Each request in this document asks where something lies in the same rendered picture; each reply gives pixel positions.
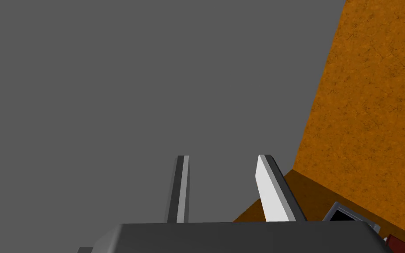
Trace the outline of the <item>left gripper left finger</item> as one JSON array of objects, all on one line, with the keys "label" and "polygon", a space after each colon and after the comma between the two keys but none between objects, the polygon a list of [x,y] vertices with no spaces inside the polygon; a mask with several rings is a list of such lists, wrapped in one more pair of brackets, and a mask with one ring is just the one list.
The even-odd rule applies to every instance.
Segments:
[{"label": "left gripper left finger", "polygon": [[176,159],[167,223],[186,223],[189,214],[190,170],[189,156],[180,155]]}]

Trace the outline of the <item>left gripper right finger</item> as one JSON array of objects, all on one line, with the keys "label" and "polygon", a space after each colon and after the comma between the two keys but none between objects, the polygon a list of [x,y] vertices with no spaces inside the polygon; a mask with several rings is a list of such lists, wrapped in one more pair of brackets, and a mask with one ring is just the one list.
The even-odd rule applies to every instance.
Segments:
[{"label": "left gripper right finger", "polygon": [[258,156],[255,180],[266,222],[307,221],[273,156]]}]

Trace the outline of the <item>grey framed black appliance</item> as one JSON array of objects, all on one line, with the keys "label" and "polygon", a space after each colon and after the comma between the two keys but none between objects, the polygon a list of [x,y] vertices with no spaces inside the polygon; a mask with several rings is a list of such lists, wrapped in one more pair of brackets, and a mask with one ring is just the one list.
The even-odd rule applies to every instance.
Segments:
[{"label": "grey framed black appliance", "polygon": [[366,218],[363,215],[351,210],[347,206],[341,204],[340,202],[334,202],[331,206],[329,212],[322,219],[323,221],[346,221],[346,220],[358,220],[366,222],[376,233],[379,233],[381,227],[373,222],[372,220]]}]

